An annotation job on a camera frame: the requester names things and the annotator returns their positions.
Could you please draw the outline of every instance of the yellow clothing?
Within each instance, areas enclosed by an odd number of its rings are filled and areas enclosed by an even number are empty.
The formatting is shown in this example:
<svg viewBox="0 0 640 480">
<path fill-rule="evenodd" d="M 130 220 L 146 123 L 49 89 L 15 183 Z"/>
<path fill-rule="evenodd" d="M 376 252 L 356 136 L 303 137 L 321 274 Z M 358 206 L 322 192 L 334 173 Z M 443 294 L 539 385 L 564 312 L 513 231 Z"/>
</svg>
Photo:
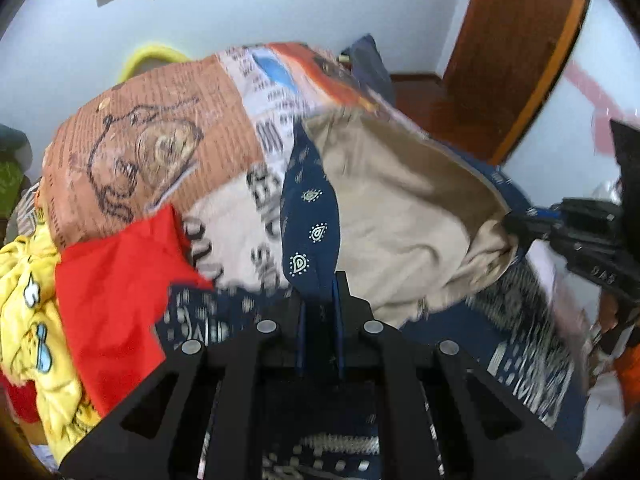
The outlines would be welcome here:
<svg viewBox="0 0 640 480">
<path fill-rule="evenodd" d="M 0 250 L 0 365 L 9 380 L 33 380 L 54 458 L 62 458 L 100 418 L 66 347 L 55 297 L 60 256 L 44 222 Z"/>
</svg>

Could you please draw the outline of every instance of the brown floor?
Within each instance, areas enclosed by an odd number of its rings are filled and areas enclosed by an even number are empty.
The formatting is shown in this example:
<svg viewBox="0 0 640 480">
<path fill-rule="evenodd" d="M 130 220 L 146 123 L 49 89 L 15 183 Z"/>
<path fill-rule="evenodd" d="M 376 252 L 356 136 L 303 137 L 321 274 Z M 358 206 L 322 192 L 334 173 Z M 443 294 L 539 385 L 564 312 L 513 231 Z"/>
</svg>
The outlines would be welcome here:
<svg viewBox="0 0 640 480">
<path fill-rule="evenodd" d="M 495 127 L 455 102 L 435 80 L 395 81 L 396 107 L 434 139 L 461 148 L 481 160 L 494 152 Z"/>
</svg>

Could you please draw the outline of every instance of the dark red fabric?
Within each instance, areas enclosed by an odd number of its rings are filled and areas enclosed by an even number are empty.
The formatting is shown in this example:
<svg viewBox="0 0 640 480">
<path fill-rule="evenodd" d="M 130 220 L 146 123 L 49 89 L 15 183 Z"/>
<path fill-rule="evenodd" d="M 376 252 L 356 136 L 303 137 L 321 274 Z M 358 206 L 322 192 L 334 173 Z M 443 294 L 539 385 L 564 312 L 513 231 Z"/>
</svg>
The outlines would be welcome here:
<svg viewBox="0 0 640 480">
<path fill-rule="evenodd" d="M 40 421 L 36 409 L 36 387 L 33 381 L 27 381 L 24 386 L 14 386 L 3 373 L 0 372 L 0 384 L 14 407 L 14 412 L 23 422 L 33 424 Z"/>
<path fill-rule="evenodd" d="M 108 238 L 73 245 L 56 267 L 66 343 L 82 383 L 105 416 L 164 354 L 152 333 L 172 283 L 212 288 L 188 264 L 189 242 L 171 205 Z"/>
</svg>

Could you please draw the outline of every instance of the brown wooden door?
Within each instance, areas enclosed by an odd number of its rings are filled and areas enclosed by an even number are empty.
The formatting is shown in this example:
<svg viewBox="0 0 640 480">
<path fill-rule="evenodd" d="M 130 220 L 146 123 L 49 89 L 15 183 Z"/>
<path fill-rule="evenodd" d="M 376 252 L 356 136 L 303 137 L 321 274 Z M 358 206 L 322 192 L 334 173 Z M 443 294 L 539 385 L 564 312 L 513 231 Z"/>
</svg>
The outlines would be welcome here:
<svg viewBox="0 0 640 480">
<path fill-rule="evenodd" d="M 444 85 L 479 120 L 493 123 L 492 162 L 504 158 L 540 108 L 572 47 L 586 2 L 470 1 Z"/>
</svg>

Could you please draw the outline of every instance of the round metal screw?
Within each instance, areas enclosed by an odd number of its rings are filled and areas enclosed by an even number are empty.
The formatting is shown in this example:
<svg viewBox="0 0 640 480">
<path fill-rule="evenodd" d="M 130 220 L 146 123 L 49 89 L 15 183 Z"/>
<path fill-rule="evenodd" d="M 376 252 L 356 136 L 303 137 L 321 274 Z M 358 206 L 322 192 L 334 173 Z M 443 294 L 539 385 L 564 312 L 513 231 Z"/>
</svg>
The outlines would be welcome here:
<svg viewBox="0 0 640 480">
<path fill-rule="evenodd" d="M 197 354 L 202 348 L 202 343 L 197 339 L 189 339 L 182 343 L 182 351 L 187 355 Z"/>
<path fill-rule="evenodd" d="M 384 327 L 385 326 L 382 323 L 375 320 L 367 321 L 364 324 L 365 332 L 369 332 L 370 334 L 379 334 L 380 332 L 382 332 Z"/>
<path fill-rule="evenodd" d="M 258 332 L 262 332 L 263 334 L 270 334 L 271 332 L 276 330 L 278 325 L 271 319 L 263 319 L 255 327 L 258 329 Z"/>
<path fill-rule="evenodd" d="M 459 350 L 460 350 L 460 347 L 458 346 L 458 343 L 450 339 L 447 339 L 446 341 L 443 341 L 440 343 L 440 351 L 443 354 L 455 355 L 458 353 Z"/>
</svg>

